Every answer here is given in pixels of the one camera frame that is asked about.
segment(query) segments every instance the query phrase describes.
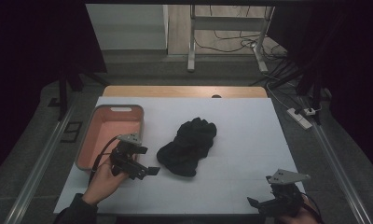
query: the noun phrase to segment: black sleeve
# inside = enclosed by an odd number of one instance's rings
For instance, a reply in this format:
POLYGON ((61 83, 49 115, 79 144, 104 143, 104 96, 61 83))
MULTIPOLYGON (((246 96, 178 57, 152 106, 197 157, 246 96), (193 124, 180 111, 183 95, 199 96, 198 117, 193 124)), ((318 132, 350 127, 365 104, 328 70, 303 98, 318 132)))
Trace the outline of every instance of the black sleeve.
POLYGON ((95 224, 97 206, 92 206, 82 200, 82 194, 78 193, 70 204, 70 207, 61 211, 54 224, 95 224))

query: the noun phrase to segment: black backdrop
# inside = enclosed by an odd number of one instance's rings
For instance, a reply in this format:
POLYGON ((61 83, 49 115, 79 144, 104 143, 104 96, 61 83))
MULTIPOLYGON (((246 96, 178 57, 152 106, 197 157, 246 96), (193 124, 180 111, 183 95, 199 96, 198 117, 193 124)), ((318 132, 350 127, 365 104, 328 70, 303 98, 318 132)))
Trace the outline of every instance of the black backdrop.
POLYGON ((325 55, 331 112, 373 163, 373 4, 350 8, 325 55))
MULTIPOLYGON (((334 22, 331 7, 277 7, 268 36, 304 66, 334 22)), ((345 19, 320 61, 333 117, 373 163, 373 3, 348 1, 345 19)))
POLYGON ((0 0, 0 165, 39 104, 40 92, 74 65, 106 72, 90 17, 79 0, 0 0))

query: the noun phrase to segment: human hand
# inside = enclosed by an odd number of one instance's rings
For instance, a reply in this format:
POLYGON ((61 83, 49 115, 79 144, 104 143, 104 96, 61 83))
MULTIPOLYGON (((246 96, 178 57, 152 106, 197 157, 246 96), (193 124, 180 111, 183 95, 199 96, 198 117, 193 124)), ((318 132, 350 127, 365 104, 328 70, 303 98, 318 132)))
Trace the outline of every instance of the human hand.
POLYGON ((129 178, 129 175, 126 173, 113 176, 111 168, 112 163, 109 158, 99 166, 87 190, 82 196, 82 200, 85 201, 85 203, 96 205, 113 194, 120 183, 129 178))
MULTIPOLYGON (((302 197, 305 204, 312 208, 309 200, 304 195, 302 195, 302 197)), ((280 216, 276 218, 284 224, 318 224, 312 213, 302 207, 295 217, 280 216)))

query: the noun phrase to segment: metal frame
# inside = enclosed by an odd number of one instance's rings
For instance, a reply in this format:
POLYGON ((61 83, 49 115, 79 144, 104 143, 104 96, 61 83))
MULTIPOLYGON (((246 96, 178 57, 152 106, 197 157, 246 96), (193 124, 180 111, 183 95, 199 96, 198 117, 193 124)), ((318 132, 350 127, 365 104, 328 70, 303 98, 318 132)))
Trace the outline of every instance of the metal frame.
POLYGON ((19 193, 18 198, 14 202, 11 210, 9 211, 4 223, 21 223, 31 200, 35 195, 35 191, 41 182, 42 176, 47 170, 50 160, 52 159, 52 155, 56 150, 60 139, 62 138, 62 133, 67 125, 67 122, 74 113, 78 97, 79 94, 75 94, 75 96, 72 97, 70 108, 67 110, 64 119, 58 121, 58 124, 39 155, 39 158, 35 162, 32 172, 29 174, 29 177, 24 183, 24 186, 21 189, 21 192, 19 193))
MULTIPOLYGON (((306 99, 299 98, 299 101, 306 107, 306 99)), ((326 137, 324 128, 317 122, 312 122, 312 129, 358 223, 372 224, 373 221, 371 220, 370 215, 358 194, 358 191, 350 178, 347 176, 346 171, 338 159, 335 149, 332 147, 332 144, 326 137)))
POLYGON ((262 55, 263 40, 268 31, 270 18, 273 13, 273 7, 267 7, 265 17, 263 18, 231 18, 231 17, 205 17, 196 16, 195 5, 191 5, 190 10, 190 38, 189 53, 187 60, 187 71, 195 71, 195 31, 196 30, 223 30, 223 31, 255 31, 260 32, 256 45, 253 47, 259 71, 263 74, 268 73, 262 55))

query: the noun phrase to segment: white tabletop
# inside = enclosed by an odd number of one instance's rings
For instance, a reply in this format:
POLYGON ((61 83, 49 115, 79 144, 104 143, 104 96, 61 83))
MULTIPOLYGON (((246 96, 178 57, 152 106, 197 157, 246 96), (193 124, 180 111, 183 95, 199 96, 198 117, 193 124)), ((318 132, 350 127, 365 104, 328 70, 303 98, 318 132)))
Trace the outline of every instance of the white tabletop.
MULTIPOLYGON (((99 213, 118 215, 257 214, 247 197, 271 200, 267 175, 278 169, 297 172, 273 104, 269 98, 100 97, 97 105, 140 105, 144 111, 139 162, 160 166, 159 174, 128 179, 99 203, 99 213), (171 142, 180 126, 200 117, 215 124, 217 136, 194 177, 169 172, 158 163, 159 149, 171 142)), ((73 165, 54 213, 83 193, 89 175, 73 165)), ((304 191, 301 183, 299 189, 304 191)))

